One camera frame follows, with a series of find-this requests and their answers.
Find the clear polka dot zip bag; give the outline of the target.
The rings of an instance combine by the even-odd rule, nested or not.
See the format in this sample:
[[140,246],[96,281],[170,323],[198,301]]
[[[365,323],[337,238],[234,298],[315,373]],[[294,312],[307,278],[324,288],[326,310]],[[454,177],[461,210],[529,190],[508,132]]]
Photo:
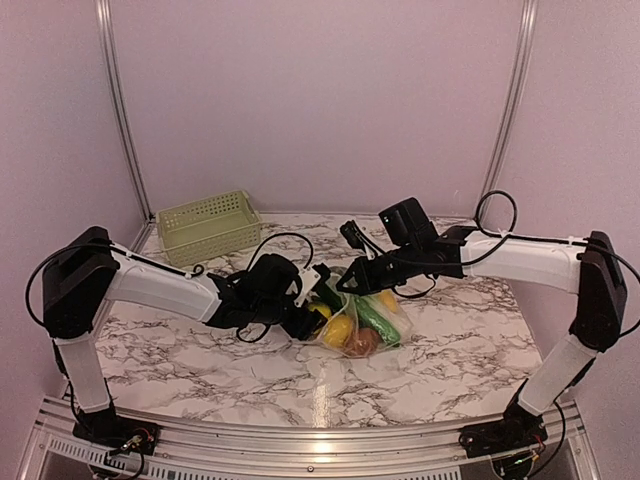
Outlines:
[[308,342],[351,358],[365,358],[403,346],[413,323],[390,290],[368,296],[342,293],[336,285],[343,267],[328,269],[328,278],[311,291],[308,309],[320,313],[326,323]]

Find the green fake pepper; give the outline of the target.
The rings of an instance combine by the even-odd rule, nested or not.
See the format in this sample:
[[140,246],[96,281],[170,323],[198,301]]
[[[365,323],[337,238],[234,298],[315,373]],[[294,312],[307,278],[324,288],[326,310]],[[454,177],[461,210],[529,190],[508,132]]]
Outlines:
[[344,306],[344,300],[326,282],[318,282],[313,288],[315,294],[334,312],[339,311]]

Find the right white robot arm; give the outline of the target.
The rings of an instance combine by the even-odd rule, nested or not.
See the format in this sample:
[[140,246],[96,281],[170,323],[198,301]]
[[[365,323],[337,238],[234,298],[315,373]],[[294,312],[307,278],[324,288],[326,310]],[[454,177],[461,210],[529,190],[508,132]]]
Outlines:
[[357,257],[337,283],[339,291],[367,296],[417,276],[497,279],[515,289],[517,304],[541,342],[545,358],[515,396],[495,438],[515,448],[534,431],[534,419],[585,375],[596,358],[627,335],[623,327],[632,266],[611,238],[519,235],[474,222],[437,231],[415,198],[385,210],[380,220],[394,249]]

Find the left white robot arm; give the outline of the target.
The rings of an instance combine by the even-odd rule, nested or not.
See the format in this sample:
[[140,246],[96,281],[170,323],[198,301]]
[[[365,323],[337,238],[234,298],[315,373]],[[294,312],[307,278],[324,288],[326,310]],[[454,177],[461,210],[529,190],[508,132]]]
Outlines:
[[134,253],[94,226],[43,260],[34,274],[41,280],[41,322],[62,372],[77,405],[89,414],[89,431],[106,445],[119,444],[127,430],[112,412],[95,347],[94,323],[104,305],[151,309],[237,333],[253,325],[265,331],[278,326],[297,341],[312,339],[327,322],[308,307],[320,273],[278,254],[227,276],[203,267],[186,271]]

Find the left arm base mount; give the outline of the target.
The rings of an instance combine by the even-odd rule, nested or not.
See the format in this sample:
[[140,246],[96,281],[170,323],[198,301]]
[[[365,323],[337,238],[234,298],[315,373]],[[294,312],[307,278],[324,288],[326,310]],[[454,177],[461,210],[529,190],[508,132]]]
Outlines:
[[138,457],[134,472],[119,479],[139,479],[146,468],[146,460],[152,456],[159,440],[160,426],[153,422],[118,415],[113,409],[95,413],[73,411],[76,438],[108,448],[106,459],[133,454]]

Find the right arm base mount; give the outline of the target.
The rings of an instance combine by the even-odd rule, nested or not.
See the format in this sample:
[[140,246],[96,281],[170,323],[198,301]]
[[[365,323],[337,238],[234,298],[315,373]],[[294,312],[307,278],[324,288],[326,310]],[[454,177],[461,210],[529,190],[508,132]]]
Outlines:
[[546,449],[547,439],[542,416],[519,406],[515,394],[499,420],[462,427],[458,443],[468,458],[491,456],[499,479],[527,479]]

